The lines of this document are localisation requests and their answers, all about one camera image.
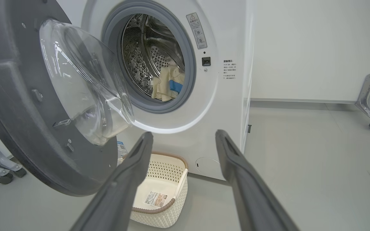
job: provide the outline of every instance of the beige garment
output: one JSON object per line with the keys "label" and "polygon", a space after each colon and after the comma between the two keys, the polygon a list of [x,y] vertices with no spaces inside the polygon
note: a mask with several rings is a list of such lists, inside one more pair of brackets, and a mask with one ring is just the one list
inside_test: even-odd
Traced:
{"label": "beige garment", "polygon": [[171,99],[176,98],[178,93],[171,91],[169,87],[169,80],[173,80],[177,83],[183,84],[184,78],[185,74],[181,73],[178,67],[162,67],[159,78],[154,77],[152,80],[152,98],[158,98],[163,102],[170,101]]}

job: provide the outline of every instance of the front-loading washing machine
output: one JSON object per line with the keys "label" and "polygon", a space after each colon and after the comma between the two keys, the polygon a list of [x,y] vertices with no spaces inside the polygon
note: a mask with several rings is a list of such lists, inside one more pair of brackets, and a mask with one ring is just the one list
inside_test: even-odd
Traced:
{"label": "front-loading washing machine", "polygon": [[[223,179],[215,132],[226,130],[244,150],[253,44],[249,0],[0,1],[0,139],[40,180],[71,195],[95,193],[145,131],[153,150]],[[167,70],[183,76],[181,90],[161,98],[155,85]]]}

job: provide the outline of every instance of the warning label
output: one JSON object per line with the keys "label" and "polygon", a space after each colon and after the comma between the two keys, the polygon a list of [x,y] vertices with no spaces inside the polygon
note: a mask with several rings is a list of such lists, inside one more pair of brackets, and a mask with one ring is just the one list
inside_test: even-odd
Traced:
{"label": "warning label", "polygon": [[186,16],[186,18],[188,19],[189,25],[191,26],[192,32],[194,33],[198,49],[208,47],[207,41],[205,40],[204,30],[202,30],[202,26],[197,13],[189,14]]}
{"label": "warning label", "polygon": [[126,150],[124,143],[122,143],[120,141],[117,141],[116,143],[118,145],[118,154],[119,154],[119,156],[123,157],[126,154],[128,154],[128,151]]}
{"label": "warning label", "polygon": [[158,192],[150,192],[145,200],[148,205],[162,207],[168,196]]}
{"label": "warning label", "polygon": [[234,63],[233,60],[231,59],[224,60],[223,78],[235,79],[235,73],[236,73],[236,63]]}

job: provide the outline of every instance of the gray floor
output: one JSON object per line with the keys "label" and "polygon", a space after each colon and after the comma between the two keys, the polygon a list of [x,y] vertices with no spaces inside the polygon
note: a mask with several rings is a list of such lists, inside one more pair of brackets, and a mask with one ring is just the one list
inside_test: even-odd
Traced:
{"label": "gray floor", "polygon": [[[370,120],[353,105],[253,102],[246,158],[301,230],[370,230]],[[232,190],[189,176],[167,230],[238,230]],[[65,196],[35,177],[0,185],[0,230],[68,230],[90,197]],[[131,221],[128,230],[159,230]]]}

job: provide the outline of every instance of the laundry basket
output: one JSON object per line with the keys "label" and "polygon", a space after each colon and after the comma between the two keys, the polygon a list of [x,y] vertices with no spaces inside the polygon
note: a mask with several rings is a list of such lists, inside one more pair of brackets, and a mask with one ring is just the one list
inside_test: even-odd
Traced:
{"label": "laundry basket", "polygon": [[158,228],[178,220],[188,192],[188,164],[180,156],[152,152],[145,180],[138,186],[131,219]]}

